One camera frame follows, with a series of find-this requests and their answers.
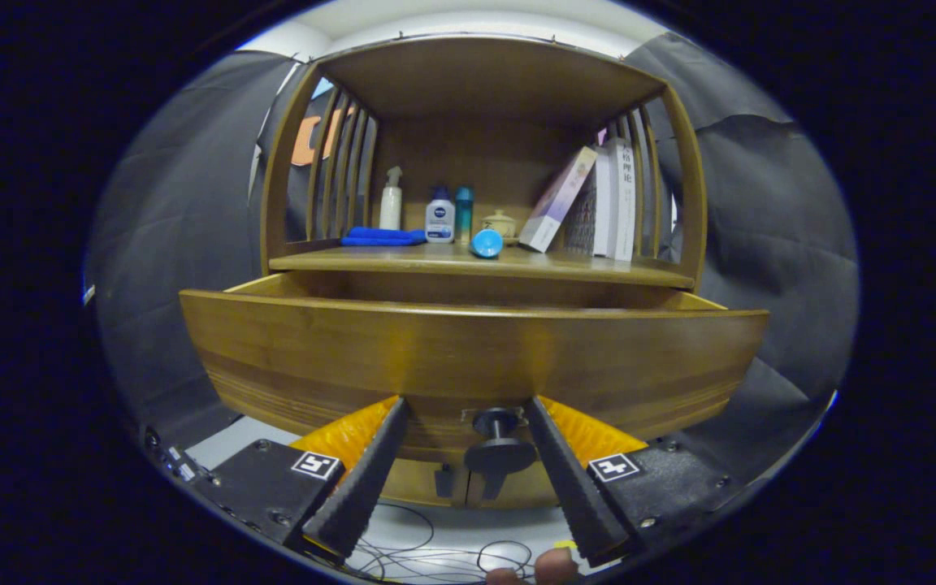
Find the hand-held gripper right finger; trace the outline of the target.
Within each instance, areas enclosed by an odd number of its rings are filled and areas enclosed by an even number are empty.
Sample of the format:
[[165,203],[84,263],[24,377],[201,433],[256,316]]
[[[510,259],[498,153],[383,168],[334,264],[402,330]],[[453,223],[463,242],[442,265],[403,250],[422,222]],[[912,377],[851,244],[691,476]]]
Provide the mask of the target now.
[[593,567],[676,544],[746,487],[719,461],[674,437],[612,447],[583,461],[553,404],[533,396],[524,414],[577,551]]

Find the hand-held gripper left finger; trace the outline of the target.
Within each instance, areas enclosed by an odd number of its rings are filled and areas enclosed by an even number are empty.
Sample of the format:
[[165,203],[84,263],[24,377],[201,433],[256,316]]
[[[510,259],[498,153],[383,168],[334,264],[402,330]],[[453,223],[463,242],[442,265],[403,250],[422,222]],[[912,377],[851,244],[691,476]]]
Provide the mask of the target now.
[[192,488],[275,544],[345,561],[368,528],[409,417],[406,399],[391,396],[294,447],[260,438],[197,475]]

